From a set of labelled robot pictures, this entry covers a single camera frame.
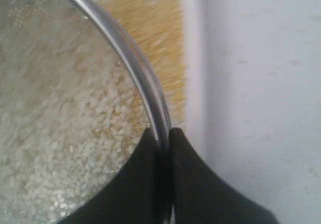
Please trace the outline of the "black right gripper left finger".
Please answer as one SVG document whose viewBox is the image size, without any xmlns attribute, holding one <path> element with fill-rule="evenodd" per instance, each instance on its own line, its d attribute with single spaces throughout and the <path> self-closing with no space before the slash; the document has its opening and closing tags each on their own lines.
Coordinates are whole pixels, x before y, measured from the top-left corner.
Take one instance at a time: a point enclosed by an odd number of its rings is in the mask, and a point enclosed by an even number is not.
<svg viewBox="0 0 321 224">
<path fill-rule="evenodd" d="M 163 223 L 163 173 L 150 128 L 112 180 L 60 223 Z"/>
</svg>

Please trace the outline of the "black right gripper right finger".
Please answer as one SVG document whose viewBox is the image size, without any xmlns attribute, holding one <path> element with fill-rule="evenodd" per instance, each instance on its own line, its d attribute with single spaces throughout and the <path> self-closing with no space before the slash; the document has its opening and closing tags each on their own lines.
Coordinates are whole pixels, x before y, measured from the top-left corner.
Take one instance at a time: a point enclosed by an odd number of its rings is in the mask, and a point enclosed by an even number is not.
<svg viewBox="0 0 321 224">
<path fill-rule="evenodd" d="M 176 223 L 278 223 L 267 209 L 229 186 L 201 159 L 180 128 L 172 145 Z"/>
</svg>

